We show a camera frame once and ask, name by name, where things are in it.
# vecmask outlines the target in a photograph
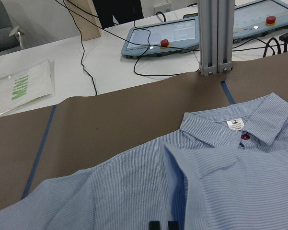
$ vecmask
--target green logo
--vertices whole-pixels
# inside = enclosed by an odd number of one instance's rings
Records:
[[[27,93],[28,79],[29,75],[15,80],[12,100],[17,99]]]

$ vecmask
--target shirt collar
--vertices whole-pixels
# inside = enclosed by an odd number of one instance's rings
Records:
[[[185,113],[180,129],[213,147],[236,145],[241,133],[217,122],[250,117],[242,129],[271,145],[288,118],[288,103],[274,93],[228,107]]]

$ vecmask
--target screen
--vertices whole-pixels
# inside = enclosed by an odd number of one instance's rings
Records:
[[[288,15],[288,9],[271,0],[241,7],[234,12],[234,31],[265,22],[268,16],[284,15]]]
[[[142,29],[134,29],[130,38],[130,42],[137,44],[159,45],[161,40],[168,39],[169,42],[181,41],[186,39],[195,39],[195,20],[183,21],[178,23],[169,23],[146,27]],[[128,43],[127,48],[138,47],[132,43]]]

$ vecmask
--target white table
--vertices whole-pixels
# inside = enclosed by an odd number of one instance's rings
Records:
[[[249,0],[236,0],[236,4],[249,2]],[[181,19],[184,14],[197,12],[197,7],[188,7],[181,10],[166,13],[167,21]],[[159,23],[157,16],[152,16],[136,21],[136,26]],[[109,28],[108,30],[120,37],[126,38],[132,23],[126,23]],[[288,29],[279,30],[262,40],[267,41],[272,36],[279,38]],[[93,75],[98,94],[113,92],[133,86],[147,84],[158,79],[150,79],[133,73],[135,59],[125,59],[121,56],[121,48],[124,41],[103,32],[100,38],[83,42],[85,46],[84,65],[87,71]],[[264,46],[253,41],[241,48]],[[261,58],[263,49],[233,52],[232,60],[243,61]],[[24,112],[36,108],[55,105],[72,96],[93,96],[94,88],[91,78],[82,71],[80,65],[83,49],[80,36],[61,41],[33,47],[15,53],[0,56],[0,75],[16,73],[30,68],[45,59],[48,59],[52,67],[52,77],[55,86],[55,94],[43,99],[28,103],[8,114]],[[196,71],[199,68],[199,52],[176,53],[164,57],[143,57],[137,64],[137,72],[143,74],[175,74]]]

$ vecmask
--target white wall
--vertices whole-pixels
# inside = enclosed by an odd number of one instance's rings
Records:
[[[54,0],[1,0],[13,26],[25,30],[26,48],[79,35],[68,11]],[[154,15],[154,5],[167,0],[141,0],[144,17]],[[173,10],[192,3],[191,0],[170,0]]]

